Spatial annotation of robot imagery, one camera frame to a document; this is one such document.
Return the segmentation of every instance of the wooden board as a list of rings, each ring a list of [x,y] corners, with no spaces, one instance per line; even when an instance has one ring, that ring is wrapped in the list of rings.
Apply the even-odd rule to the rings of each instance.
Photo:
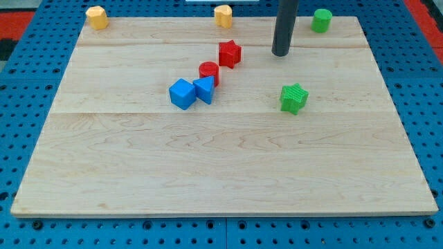
[[[274,18],[113,18],[84,26],[15,198],[17,217],[384,216],[437,211],[355,17],[300,17],[286,57]],[[217,61],[212,105],[168,87]],[[283,85],[310,92],[297,116]]]

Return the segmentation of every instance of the green star block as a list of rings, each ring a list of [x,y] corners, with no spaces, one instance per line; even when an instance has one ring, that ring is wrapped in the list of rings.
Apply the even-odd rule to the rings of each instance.
[[[299,83],[292,86],[283,86],[280,94],[281,111],[288,111],[297,115],[298,110],[305,106],[308,95],[309,93],[302,89]]]

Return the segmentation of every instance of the red star block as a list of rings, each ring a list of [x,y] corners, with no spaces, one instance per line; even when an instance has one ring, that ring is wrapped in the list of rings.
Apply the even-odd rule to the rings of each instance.
[[[219,43],[219,66],[234,68],[242,60],[242,47],[233,40]]]

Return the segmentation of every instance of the blue block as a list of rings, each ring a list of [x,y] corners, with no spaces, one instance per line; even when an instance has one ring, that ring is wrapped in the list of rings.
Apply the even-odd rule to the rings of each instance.
[[[194,80],[195,92],[200,100],[203,100],[206,104],[213,102],[214,95],[214,76],[204,77],[198,80]]]
[[[196,100],[195,86],[184,79],[177,80],[170,88],[171,102],[186,110]]]

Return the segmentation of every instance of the yellow block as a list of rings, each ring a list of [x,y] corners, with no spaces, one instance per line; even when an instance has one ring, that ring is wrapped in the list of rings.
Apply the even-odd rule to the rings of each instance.
[[[108,26],[108,16],[104,8],[100,6],[90,7],[86,11],[86,16],[88,17],[89,25],[95,30],[100,30]]]
[[[228,5],[217,6],[214,9],[215,24],[223,28],[233,25],[233,10]]]

